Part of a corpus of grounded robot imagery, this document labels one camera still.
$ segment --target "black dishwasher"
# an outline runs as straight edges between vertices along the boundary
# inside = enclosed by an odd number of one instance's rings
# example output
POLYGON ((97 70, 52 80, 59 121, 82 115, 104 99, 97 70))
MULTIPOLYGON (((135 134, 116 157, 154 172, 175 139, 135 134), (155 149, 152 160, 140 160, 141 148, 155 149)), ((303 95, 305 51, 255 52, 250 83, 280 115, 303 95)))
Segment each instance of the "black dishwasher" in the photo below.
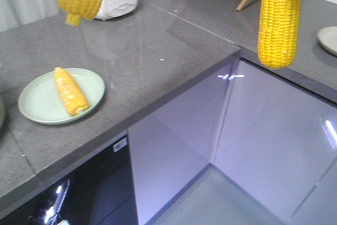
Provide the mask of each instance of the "black dishwasher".
POLYGON ((8 215, 0 225, 138 225, 127 136, 8 215))

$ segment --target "white cabinet door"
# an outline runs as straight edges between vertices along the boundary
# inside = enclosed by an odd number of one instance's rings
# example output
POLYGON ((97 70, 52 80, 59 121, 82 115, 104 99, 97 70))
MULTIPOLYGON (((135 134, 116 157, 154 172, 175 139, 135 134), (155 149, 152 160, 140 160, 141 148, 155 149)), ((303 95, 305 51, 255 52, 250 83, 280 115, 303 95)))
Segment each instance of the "white cabinet door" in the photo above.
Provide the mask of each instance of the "white cabinet door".
POLYGON ((208 163, 228 74, 224 67, 129 129, 140 224, 208 163))
POLYGON ((337 155, 337 110, 244 62, 237 74, 214 164, 288 221, 337 155))
POLYGON ((337 164, 313 189, 308 199, 291 219, 290 225, 337 224, 337 164))

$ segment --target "floor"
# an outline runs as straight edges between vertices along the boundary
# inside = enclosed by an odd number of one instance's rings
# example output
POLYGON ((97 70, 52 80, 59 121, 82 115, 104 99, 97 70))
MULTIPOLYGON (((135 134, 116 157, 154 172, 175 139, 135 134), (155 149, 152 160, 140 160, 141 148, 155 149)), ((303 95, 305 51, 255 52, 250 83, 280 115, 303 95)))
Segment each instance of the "floor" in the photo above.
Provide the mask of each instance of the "floor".
POLYGON ((147 225, 282 225, 218 169, 209 165, 147 225))

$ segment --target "white plate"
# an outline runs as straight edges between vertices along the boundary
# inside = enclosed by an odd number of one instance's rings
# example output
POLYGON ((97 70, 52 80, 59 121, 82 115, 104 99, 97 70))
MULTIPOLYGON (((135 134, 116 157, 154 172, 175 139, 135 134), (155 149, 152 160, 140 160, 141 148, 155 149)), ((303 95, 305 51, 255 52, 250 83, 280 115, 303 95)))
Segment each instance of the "white plate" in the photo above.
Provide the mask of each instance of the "white plate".
POLYGON ((337 56, 337 26, 329 26, 320 29, 317 37, 325 50, 337 56))
POLYGON ((103 79, 84 69, 66 69, 76 79, 89 102, 89 109, 77 116, 66 111, 57 92, 54 72, 33 80, 23 89, 18 99, 20 112, 28 119, 47 125, 75 121, 90 113, 100 102, 105 92, 103 79))

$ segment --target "gray countertop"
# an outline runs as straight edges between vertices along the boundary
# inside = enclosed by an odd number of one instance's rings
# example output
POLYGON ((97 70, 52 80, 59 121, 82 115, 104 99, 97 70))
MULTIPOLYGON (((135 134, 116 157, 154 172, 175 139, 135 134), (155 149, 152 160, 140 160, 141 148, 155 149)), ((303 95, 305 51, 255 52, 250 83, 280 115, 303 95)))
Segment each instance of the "gray countertop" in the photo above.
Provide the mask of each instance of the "gray countertop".
MULTIPOLYGON (((240 0, 140 0, 132 14, 109 21, 64 24, 65 14, 0 33, 0 92, 6 122, 0 134, 0 219, 106 140, 239 56, 256 55, 260 1, 243 12, 240 0), (96 110, 75 122, 42 125, 21 115, 22 89, 55 67, 99 74, 106 93, 96 110)), ((319 28, 337 24, 337 5, 303 0, 298 56, 274 70, 337 102, 337 59, 317 45, 319 28)))

